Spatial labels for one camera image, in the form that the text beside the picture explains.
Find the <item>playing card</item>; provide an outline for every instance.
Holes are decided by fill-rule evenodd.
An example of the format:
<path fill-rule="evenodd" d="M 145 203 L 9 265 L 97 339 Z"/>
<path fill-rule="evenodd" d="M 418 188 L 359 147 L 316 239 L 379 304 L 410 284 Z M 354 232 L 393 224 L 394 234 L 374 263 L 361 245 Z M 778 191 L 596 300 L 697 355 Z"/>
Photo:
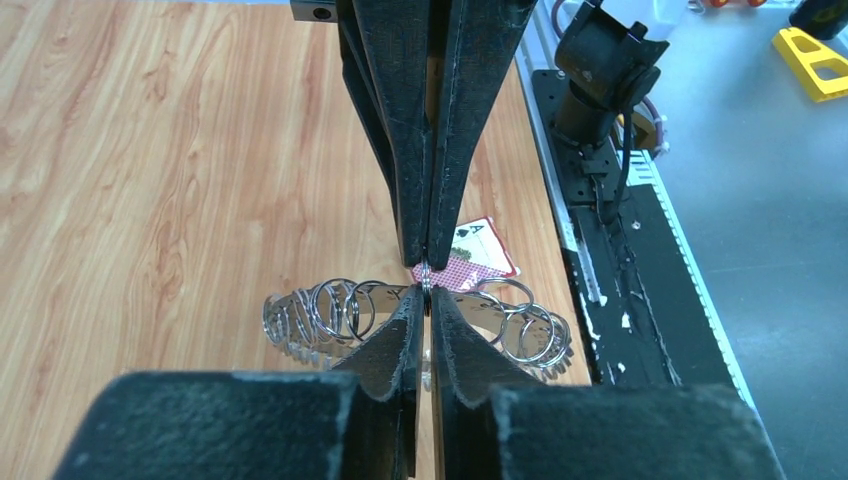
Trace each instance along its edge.
<path fill-rule="evenodd" d="M 514 277 L 518 273 L 492 219 L 484 217 L 456 227 L 447 268 L 434 272 L 431 278 L 434 285 L 467 292 L 484 278 Z M 412 269 L 412 278 L 421 281 L 421 265 Z"/>

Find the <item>white container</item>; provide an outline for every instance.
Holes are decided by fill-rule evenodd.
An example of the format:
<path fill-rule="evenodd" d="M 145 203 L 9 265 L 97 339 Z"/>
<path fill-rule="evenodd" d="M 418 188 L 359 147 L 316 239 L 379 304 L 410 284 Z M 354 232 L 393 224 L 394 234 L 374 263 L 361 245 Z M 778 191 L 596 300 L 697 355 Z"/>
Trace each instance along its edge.
<path fill-rule="evenodd" d="M 674 27 L 680 23 L 688 0 L 604 0 L 601 9 L 627 28 L 634 22 L 648 27 L 646 40 L 667 40 Z M 563 8 L 569 20 L 574 17 L 583 0 L 566 0 Z"/>

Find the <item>wooden table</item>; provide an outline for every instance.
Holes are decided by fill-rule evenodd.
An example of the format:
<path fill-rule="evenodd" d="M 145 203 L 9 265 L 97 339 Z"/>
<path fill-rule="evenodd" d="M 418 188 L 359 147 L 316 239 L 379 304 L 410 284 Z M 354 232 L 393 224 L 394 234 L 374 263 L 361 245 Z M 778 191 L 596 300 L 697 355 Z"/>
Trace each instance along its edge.
<path fill-rule="evenodd" d="M 297 368 L 271 292 L 409 282 L 336 43 L 283 6 L 0 1 L 0 478 L 47 477 L 123 372 Z M 514 72 L 460 220 L 482 215 L 576 332 Z"/>

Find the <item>gray table surface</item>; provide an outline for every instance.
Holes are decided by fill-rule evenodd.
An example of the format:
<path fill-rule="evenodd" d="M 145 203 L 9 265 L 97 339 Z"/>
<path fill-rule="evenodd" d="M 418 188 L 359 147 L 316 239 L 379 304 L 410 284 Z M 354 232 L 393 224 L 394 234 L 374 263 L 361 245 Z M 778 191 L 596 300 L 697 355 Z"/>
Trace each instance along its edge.
<path fill-rule="evenodd" d="M 788 478 L 844 480 L 848 98 L 813 103 L 772 47 L 789 11 L 686 16 L 657 163 Z"/>

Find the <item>yellow plastic object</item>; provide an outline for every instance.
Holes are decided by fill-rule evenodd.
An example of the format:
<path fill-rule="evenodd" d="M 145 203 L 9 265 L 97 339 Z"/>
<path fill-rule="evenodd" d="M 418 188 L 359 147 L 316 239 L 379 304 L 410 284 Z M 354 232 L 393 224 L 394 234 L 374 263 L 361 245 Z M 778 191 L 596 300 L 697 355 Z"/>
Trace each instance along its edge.
<path fill-rule="evenodd" d="M 848 95 L 848 60 L 845 57 L 795 27 L 780 30 L 772 44 L 813 101 Z M 820 74 L 828 70 L 836 76 L 822 78 Z"/>

